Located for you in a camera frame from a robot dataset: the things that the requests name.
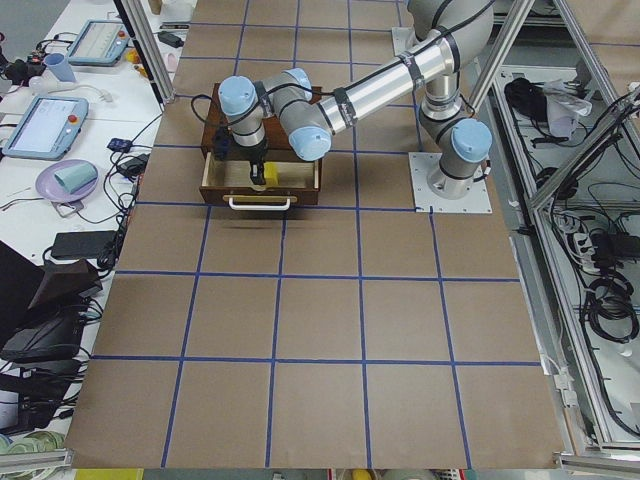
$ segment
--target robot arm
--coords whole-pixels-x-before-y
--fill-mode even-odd
[[[322,158],[331,137],[395,99],[426,86],[420,123],[443,150],[434,191],[460,198],[491,145],[486,126],[465,118],[458,72],[484,48],[493,25],[494,0],[407,0],[417,45],[366,77],[309,104],[311,83],[301,69],[252,83],[229,77],[219,98],[236,142],[265,142],[264,118],[276,115],[303,160]]]

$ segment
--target blue joint cap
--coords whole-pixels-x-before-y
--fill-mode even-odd
[[[309,77],[307,76],[307,72],[302,70],[301,68],[290,68],[289,70],[285,70],[285,73],[291,75],[298,85],[305,88],[311,88],[311,82],[309,81]],[[311,92],[304,92],[304,96],[307,99],[307,102],[311,100],[313,94]]]
[[[453,149],[468,163],[480,163],[487,158],[492,142],[489,128],[473,118],[460,120],[451,133]]]
[[[300,127],[291,132],[289,143],[298,157],[313,162],[331,149],[331,135],[320,127]]]
[[[247,77],[228,77],[220,84],[218,97],[225,115],[242,115],[253,107],[256,87]]]

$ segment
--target white handle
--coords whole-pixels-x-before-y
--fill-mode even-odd
[[[285,210],[289,210],[291,206],[291,199],[287,198],[287,201],[284,205],[255,205],[255,204],[236,204],[233,201],[233,197],[228,200],[229,206],[232,210],[252,210],[252,211],[263,211],[263,212],[283,212]]]

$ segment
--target blue cup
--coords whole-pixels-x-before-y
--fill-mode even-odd
[[[44,64],[61,82],[75,82],[76,76],[71,70],[67,57],[62,53],[50,53],[44,57]]]

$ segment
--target white metal plate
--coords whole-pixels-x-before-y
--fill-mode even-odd
[[[393,27],[391,38],[393,39],[393,54],[398,55],[407,50],[407,40],[413,33],[411,27]]]
[[[469,193],[460,200],[448,200],[431,191],[427,175],[440,160],[439,153],[409,153],[413,200],[417,212],[434,213],[492,213],[489,194],[484,180],[472,185]]]

